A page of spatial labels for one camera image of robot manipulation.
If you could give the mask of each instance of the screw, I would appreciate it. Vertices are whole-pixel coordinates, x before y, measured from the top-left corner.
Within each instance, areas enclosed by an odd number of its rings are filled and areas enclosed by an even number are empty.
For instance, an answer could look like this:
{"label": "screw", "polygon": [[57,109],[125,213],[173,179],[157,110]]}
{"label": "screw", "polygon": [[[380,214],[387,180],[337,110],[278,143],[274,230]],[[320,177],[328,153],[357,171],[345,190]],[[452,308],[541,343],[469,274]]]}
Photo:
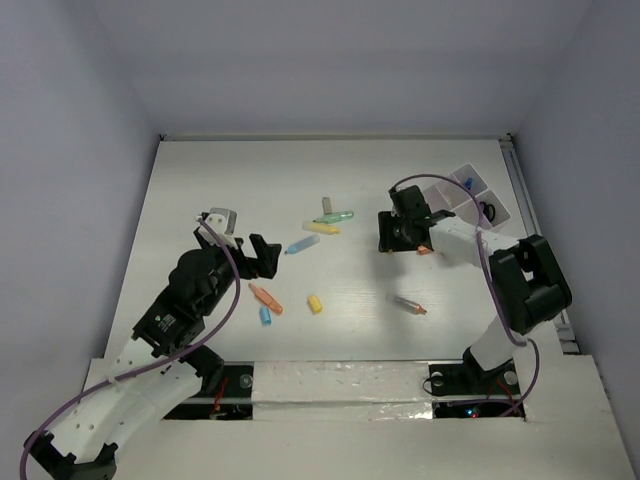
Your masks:
{"label": "screw", "polygon": [[240,377],[240,387],[241,388],[251,388],[253,385],[253,377],[248,373],[245,373]]}
{"label": "screw", "polygon": [[511,370],[504,372],[504,381],[507,382],[507,385],[513,386],[518,383],[518,375],[516,372],[512,372]]}

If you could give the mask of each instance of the blue marker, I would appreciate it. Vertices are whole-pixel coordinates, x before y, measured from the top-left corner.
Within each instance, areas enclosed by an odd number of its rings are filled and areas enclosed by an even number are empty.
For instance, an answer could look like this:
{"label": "blue marker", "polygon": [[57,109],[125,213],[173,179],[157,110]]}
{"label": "blue marker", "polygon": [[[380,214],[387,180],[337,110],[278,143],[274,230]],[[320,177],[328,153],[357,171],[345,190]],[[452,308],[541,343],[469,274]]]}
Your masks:
{"label": "blue marker", "polygon": [[310,235],[307,238],[303,238],[302,240],[299,240],[296,243],[289,245],[289,248],[287,248],[284,253],[288,255],[293,255],[294,253],[301,252],[305,248],[312,247],[319,241],[320,241],[320,236],[318,234]]}
{"label": "blue marker", "polygon": [[269,307],[260,307],[260,321],[264,326],[271,325],[271,312],[269,311]]}

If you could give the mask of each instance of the white platform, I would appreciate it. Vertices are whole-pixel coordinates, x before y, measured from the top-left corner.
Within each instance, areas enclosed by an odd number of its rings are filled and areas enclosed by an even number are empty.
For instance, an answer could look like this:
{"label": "white platform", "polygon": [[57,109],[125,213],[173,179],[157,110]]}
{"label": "white platform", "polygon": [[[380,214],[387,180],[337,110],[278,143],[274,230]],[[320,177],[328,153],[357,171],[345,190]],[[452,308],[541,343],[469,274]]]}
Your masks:
{"label": "white platform", "polygon": [[[273,362],[459,358],[494,315],[480,273],[439,255],[378,253],[376,214],[389,208],[386,191],[397,179],[417,172],[446,174],[465,163],[478,169],[512,213],[502,233],[524,236],[496,141],[162,143],[107,356],[93,362],[89,383],[103,375],[165,286],[177,258],[196,246],[191,236],[195,213],[211,206],[232,208],[238,212],[238,236],[261,233],[286,246],[304,235],[303,220],[320,215],[323,196],[332,198],[334,209],[352,209],[356,216],[339,225],[341,235],[281,259],[276,279],[260,282],[281,300],[285,313],[262,327],[258,306],[245,288],[237,314],[210,346],[229,361],[264,361],[256,365],[260,401],[315,402],[321,408],[341,408],[340,399],[350,395],[358,401],[364,397],[354,390],[345,393],[326,372],[309,371],[292,380],[291,371],[317,364],[275,368]],[[383,300],[392,288],[420,301],[429,313],[413,317],[389,310]],[[324,303],[319,316],[305,304],[311,293]],[[221,317],[230,297],[209,325]],[[592,359],[563,356],[550,322],[533,336],[542,369],[525,405],[527,422],[369,421],[369,412],[358,418],[258,406],[257,419],[247,422],[161,422],[128,445],[116,478],[632,479]],[[514,358],[526,388],[533,354],[521,350]],[[402,367],[405,378],[422,378],[424,364],[414,365],[415,371],[409,364]],[[278,371],[286,375],[279,377]],[[322,395],[311,385],[305,388],[314,375],[323,382]],[[370,377],[366,373],[353,388],[364,385],[375,392],[376,379]],[[377,400],[432,400],[416,396],[420,391],[411,381],[378,380]]]}
{"label": "white platform", "polygon": [[[195,214],[212,206],[231,208],[238,212],[237,236],[260,233],[286,247],[306,235],[302,222],[320,216],[321,199],[330,196],[334,210],[353,210],[355,218],[337,224],[340,235],[282,256],[276,278],[258,282],[285,313],[263,328],[243,282],[236,314],[210,347],[229,361],[459,358],[494,316],[481,273],[440,255],[378,253],[377,213],[390,208],[387,190],[400,178],[448,174],[466,163],[512,212],[501,233],[524,236],[495,140],[161,143],[107,357],[113,358],[164,288],[180,255],[197,248],[191,233]],[[247,253],[253,253],[250,246]],[[390,290],[429,313],[412,316],[389,307],[384,296]],[[310,294],[324,304],[321,315],[309,311]],[[232,296],[223,299],[209,326]]]}

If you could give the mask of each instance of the green marker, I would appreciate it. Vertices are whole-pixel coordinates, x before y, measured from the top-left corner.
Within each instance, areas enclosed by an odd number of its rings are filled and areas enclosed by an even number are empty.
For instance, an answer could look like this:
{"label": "green marker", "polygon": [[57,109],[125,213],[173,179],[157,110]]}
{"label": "green marker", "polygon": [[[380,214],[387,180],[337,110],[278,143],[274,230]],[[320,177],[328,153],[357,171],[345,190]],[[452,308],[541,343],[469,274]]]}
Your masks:
{"label": "green marker", "polygon": [[345,212],[328,213],[326,215],[323,215],[320,218],[316,218],[314,222],[338,223],[338,222],[342,222],[343,220],[349,220],[350,218],[353,218],[353,212],[351,210],[347,210]]}

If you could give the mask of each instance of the white wall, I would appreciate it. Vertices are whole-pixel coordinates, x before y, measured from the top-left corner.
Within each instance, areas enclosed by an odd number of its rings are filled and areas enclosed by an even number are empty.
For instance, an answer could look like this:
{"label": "white wall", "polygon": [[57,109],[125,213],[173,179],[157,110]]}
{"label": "white wall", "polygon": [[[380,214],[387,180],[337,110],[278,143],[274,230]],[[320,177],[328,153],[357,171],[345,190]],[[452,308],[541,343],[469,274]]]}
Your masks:
{"label": "white wall", "polygon": [[518,131],[544,234],[640,472],[640,2],[597,0]]}
{"label": "white wall", "polygon": [[1,10],[0,472],[17,478],[103,352],[158,137],[88,2]]}
{"label": "white wall", "polygon": [[513,131],[590,0],[93,0],[164,133]]}

